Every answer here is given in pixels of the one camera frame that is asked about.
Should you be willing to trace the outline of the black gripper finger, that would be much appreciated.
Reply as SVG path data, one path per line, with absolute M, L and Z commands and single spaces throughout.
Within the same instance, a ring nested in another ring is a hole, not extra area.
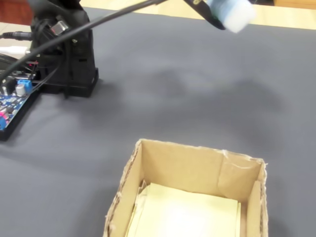
M 209 5 L 204 0 L 184 0 L 197 14 L 219 30 L 225 30 L 223 24 L 212 14 Z

